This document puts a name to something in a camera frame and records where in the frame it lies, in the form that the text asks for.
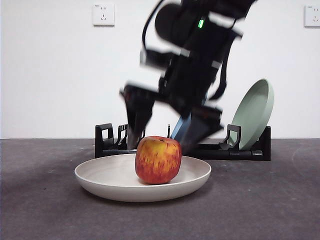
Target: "white plate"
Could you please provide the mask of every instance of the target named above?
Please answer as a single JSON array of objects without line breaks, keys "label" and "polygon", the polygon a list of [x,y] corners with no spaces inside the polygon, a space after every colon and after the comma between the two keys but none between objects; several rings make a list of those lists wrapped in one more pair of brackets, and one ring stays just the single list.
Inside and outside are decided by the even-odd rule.
[{"label": "white plate", "polygon": [[197,158],[182,156],[180,170],[169,183],[144,184],[135,171],[136,154],[105,156],[86,161],[74,170],[80,185],[99,197],[122,202],[156,202],[175,199],[201,188],[211,166]]}]

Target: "red apple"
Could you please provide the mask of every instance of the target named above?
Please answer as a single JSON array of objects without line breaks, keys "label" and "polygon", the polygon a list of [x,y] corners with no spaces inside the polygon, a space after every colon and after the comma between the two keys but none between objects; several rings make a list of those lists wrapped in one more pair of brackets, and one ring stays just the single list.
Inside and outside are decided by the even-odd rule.
[{"label": "red apple", "polygon": [[180,143],[161,136],[144,137],[135,155],[135,172],[147,184],[165,184],[179,172]]}]

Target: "dish rack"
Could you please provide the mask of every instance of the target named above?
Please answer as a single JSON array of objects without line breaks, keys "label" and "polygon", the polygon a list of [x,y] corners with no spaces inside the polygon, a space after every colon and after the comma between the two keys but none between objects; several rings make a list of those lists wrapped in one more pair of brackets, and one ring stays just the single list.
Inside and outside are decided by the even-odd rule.
[{"label": "dish rack", "polygon": [[[103,131],[107,131],[107,138],[103,139]],[[236,133],[234,144],[228,144],[230,133]],[[146,135],[146,130],[142,132],[139,141]],[[101,158],[120,154],[134,154],[136,149],[127,148],[128,124],[118,126],[118,139],[114,138],[113,126],[111,123],[95,126],[95,158]],[[228,124],[226,137],[219,143],[201,142],[191,150],[186,156],[202,160],[251,160],[251,161],[271,161],[271,127],[266,126],[259,139],[249,150],[239,150],[241,141],[241,127]]]}]

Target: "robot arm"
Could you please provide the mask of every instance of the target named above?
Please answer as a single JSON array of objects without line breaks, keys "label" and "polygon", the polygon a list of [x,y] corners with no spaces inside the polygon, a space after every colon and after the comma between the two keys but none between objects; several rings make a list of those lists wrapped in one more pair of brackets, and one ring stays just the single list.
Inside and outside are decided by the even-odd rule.
[{"label": "robot arm", "polygon": [[[191,115],[180,141],[185,154],[199,141],[223,128],[220,125],[222,111],[204,106],[203,102],[221,64],[220,85],[210,100],[224,93],[229,51],[234,39],[241,37],[232,27],[210,21],[209,13],[219,13],[236,21],[246,17],[255,0],[182,0],[180,4],[166,4],[157,12],[163,1],[160,0],[151,13],[142,33],[146,64],[165,71],[159,80],[158,92],[134,85],[126,85],[121,92],[127,110],[128,147],[137,147],[152,116],[154,102],[160,101],[169,104],[182,119]],[[180,55],[146,48],[147,27],[156,12],[157,34],[180,47]]]}]

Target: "wall socket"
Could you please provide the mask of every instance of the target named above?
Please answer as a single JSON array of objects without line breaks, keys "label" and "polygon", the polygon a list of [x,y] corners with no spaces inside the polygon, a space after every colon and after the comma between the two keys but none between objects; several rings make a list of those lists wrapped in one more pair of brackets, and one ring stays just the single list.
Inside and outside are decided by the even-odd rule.
[{"label": "wall socket", "polygon": [[114,26],[115,5],[113,3],[94,4],[92,6],[93,26]]},{"label": "wall socket", "polygon": [[320,5],[307,5],[304,8],[304,26],[306,28],[320,28]]}]

